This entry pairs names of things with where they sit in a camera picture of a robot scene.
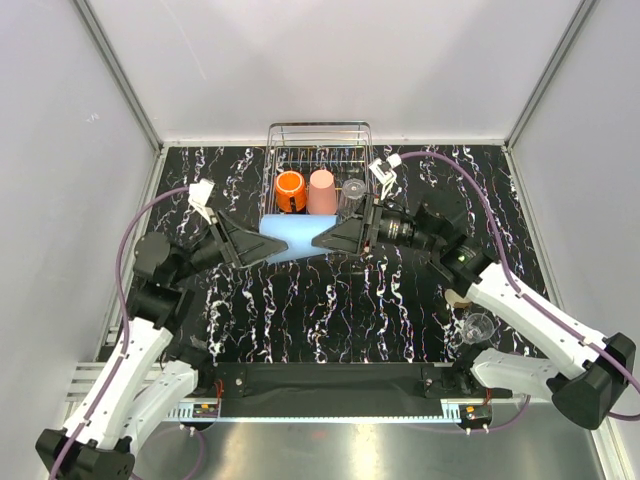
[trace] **metal dish rack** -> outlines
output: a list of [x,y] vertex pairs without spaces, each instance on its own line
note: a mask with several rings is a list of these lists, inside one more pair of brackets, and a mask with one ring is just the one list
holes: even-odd
[[326,169],[334,176],[337,195],[349,178],[359,178],[367,192],[373,192],[368,168],[372,161],[371,127],[366,122],[274,123],[267,140],[260,218],[282,213],[273,193],[280,173],[300,172],[308,185],[314,171]]

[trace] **black marble table surface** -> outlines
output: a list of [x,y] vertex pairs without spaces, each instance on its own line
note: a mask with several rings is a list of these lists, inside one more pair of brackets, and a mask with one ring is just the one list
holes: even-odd
[[[511,269],[545,293],[531,238],[506,159],[499,146],[378,146],[377,156],[414,150],[443,153],[458,162],[489,197]],[[259,223],[265,149],[172,147],[158,193],[208,178],[214,208]],[[395,202],[411,211],[430,188],[462,199],[468,233],[493,249],[487,218],[474,191],[437,160],[412,159],[398,171]],[[149,231],[192,245],[205,228],[187,208],[186,195],[153,209]],[[425,362],[449,361],[461,343],[469,311],[452,310],[424,265],[424,255],[379,246],[362,257],[323,255],[245,271],[226,266],[188,279],[196,291],[190,318],[175,341],[206,347],[216,362]],[[472,312],[483,312],[473,307]],[[511,327],[492,341],[503,351],[536,355]]]

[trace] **blue foam block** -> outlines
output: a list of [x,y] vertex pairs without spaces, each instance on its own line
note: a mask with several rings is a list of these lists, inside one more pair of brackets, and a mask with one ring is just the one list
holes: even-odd
[[324,255],[330,250],[311,245],[313,237],[333,227],[337,215],[265,215],[260,220],[260,233],[284,240],[289,249],[267,258],[267,263],[286,262]]

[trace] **pink cup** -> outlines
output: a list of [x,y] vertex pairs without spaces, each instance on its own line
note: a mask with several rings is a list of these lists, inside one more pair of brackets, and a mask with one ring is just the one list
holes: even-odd
[[312,215],[335,215],[337,209],[333,174],[328,170],[316,170],[309,180],[307,211]]

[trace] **white wall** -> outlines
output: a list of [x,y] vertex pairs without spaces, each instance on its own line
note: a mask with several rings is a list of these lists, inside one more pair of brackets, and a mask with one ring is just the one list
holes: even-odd
[[[514,157],[567,310],[640,345],[638,18],[638,2],[598,4]],[[640,412],[640,397],[615,410]],[[640,425],[621,427],[640,473]]]
[[71,2],[3,1],[0,65],[0,470],[33,480],[153,156]]
[[578,0],[91,0],[164,140],[502,139]]

